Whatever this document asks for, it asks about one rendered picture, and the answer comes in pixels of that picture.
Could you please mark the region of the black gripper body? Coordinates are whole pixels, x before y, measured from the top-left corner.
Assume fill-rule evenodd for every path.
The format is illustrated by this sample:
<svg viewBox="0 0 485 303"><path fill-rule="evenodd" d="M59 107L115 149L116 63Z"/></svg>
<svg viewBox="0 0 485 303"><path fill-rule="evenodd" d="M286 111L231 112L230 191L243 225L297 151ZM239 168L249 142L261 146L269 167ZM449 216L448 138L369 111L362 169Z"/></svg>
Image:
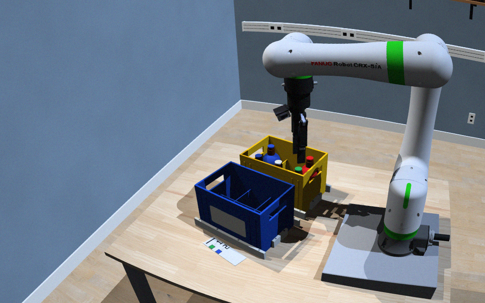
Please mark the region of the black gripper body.
<svg viewBox="0 0 485 303"><path fill-rule="evenodd" d="M301 113L305 117L305 109L310 106L310 93L306 95L294 95L287 93L287 103L291 109L297 113L298 123L301 120Z"/></svg>

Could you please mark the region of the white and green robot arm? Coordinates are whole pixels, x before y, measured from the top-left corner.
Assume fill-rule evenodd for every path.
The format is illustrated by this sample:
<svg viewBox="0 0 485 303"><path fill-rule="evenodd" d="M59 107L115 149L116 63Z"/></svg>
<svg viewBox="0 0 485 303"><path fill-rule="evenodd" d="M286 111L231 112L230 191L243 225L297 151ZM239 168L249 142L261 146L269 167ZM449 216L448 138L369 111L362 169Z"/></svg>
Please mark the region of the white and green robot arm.
<svg viewBox="0 0 485 303"><path fill-rule="evenodd" d="M433 240L450 241L450 235L435 234L429 226L420 225L438 102L453 71L452 58L440 37L425 33L415 41L320 44L294 32L271 43L262 60L268 73L284 78L285 92L294 95L312 92L317 84L312 76L411 86L405 134L389 183L378 246L389 256L404 257L413 252L424 255Z"/></svg>

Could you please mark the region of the white paper pick list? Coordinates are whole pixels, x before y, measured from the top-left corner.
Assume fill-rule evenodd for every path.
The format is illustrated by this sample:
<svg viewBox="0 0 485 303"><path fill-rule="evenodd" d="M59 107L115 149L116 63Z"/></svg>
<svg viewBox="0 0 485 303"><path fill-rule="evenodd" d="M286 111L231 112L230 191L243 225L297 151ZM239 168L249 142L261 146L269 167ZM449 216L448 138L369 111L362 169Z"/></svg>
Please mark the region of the white paper pick list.
<svg viewBox="0 0 485 303"><path fill-rule="evenodd" d="M213 236L211 239L207 240L203 244L224 259L226 259L228 262L232 263L234 266L246 259L245 256L232 249L230 246L226 245L215 236Z"/></svg>

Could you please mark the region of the yellow divided crate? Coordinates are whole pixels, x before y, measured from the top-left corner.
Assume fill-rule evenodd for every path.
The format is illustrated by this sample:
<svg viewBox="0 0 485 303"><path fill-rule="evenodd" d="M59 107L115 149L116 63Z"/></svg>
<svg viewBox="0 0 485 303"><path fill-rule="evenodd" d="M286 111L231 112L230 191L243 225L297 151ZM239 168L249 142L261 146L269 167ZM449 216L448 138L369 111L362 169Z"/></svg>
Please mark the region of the yellow divided crate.
<svg viewBox="0 0 485 303"><path fill-rule="evenodd" d="M267 153L269 144L275 147L277 153L282 161L282 167L278 167L267 162L257 160L250 157L262 147L264 154ZM308 211L310 202L318 195L319 192L325 191L325 165L322 161L321 155L317 149L306 146L306 157L313 157L314 165L305 172L304 175L295 173L295 167L303 167L305 163L298 164L298 154L293 154L293 142L287 141L274 136L266 136L261 141L257 142L249 149L240 154L240 165L249 167L252 170L259 171L263 174L275 177L279 180L295 185L295 203L294 208L301 211ZM315 171L318 174L309 181L309 178Z"/></svg>

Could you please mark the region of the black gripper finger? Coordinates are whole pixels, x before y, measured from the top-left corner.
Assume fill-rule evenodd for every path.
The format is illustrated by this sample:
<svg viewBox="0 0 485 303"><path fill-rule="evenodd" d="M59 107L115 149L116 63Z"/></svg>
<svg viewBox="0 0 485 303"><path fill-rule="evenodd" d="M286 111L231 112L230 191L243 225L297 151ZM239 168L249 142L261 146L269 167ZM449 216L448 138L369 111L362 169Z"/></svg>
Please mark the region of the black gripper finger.
<svg viewBox="0 0 485 303"><path fill-rule="evenodd" d="M305 117L304 114L301 113L301 120L299 121L299 123L297 119L297 113L294 113L294 118L295 126L297 126L298 131L298 144L295 144L295 146L298 147L298 164L300 164L305 163L308 120L306 120L306 112Z"/></svg>
<svg viewBox="0 0 485 303"><path fill-rule="evenodd" d="M295 113L295 110L294 110ZM295 118L294 113L291 113L291 132L293 133L293 154L298 154L298 147L295 144L298 144L298 131L297 126L295 126Z"/></svg>

